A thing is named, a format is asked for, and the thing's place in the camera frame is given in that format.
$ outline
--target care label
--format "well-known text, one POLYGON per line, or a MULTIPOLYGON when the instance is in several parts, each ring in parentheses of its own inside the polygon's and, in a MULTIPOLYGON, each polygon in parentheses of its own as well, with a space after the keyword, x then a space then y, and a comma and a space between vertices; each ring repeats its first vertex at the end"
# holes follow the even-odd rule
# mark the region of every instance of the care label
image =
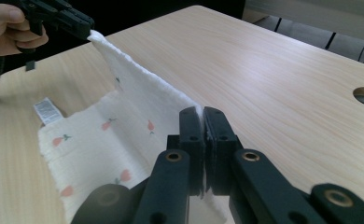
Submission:
POLYGON ((63 119, 60 110, 46 97, 43 101, 34 105, 36 114, 45 125, 63 119))

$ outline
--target human hand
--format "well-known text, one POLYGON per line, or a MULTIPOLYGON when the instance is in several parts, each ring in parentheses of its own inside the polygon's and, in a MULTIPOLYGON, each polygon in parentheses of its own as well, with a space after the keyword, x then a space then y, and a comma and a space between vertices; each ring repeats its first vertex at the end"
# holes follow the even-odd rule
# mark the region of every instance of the human hand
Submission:
POLYGON ((22 49, 34 49, 49 41, 44 27, 43 35, 39 36, 30 31, 28 20, 18 8, 0 4, 0 56, 21 53, 22 49))

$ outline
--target light wood tabletop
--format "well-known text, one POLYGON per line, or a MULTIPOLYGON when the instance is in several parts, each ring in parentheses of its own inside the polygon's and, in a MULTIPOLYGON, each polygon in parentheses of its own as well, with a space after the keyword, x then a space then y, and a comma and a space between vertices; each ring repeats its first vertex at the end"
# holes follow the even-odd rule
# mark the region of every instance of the light wood tabletop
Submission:
MULTIPOLYGON (((298 189, 320 183, 364 200, 364 64, 205 7, 187 7, 106 37, 202 106, 222 110, 244 147, 298 189)), ((0 79, 0 223, 64 223, 38 148, 33 105, 66 117, 114 90, 89 43, 0 79)))

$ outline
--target white cloth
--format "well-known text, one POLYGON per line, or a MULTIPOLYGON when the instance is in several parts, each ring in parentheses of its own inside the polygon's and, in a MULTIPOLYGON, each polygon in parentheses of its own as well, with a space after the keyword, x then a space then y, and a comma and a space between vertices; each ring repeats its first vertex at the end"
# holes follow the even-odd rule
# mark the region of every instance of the white cloth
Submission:
MULTIPOLYGON (((40 152, 63 201, 70 223, 87 196, 97 187, 118 183, 132 188, 147 178, 167 135, 179 134, 179 112, 202 107, 170 84, 134 62, 91 31, 89 40, 102 53, 115 75, 116 90, 98 103, 38 132, 40 152)), ((216 197, 190 197, 189 223, 225 223, 216 197)))

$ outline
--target black tool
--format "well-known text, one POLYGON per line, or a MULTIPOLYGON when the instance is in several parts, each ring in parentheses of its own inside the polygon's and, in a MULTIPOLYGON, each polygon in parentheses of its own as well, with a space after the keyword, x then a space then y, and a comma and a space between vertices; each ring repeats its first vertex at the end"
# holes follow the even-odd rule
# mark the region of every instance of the black tool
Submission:
MULTIPOLYGON (((91 17, 74 9, 64 0, 0 0, 0 3, 20 8, 30 23, 31 32, 36 35, 42 35, 43 23, 84 40, 94 28, 91 17)), ((23 53, 35 52, 35 49, 18 49, 23 53)))
POLYGON ((311 194, 294 188, 261 152, 243 148, 222 111, 205 107, 204 130, 194 107, 179 114, 180 135, 149 178, 132 189, 109 184, 80 206, 72 224, 186 224, 189 196, 206 188, 229 195, 235 223, 364 223, 364 201, 352 191, 325 183, 311 194))

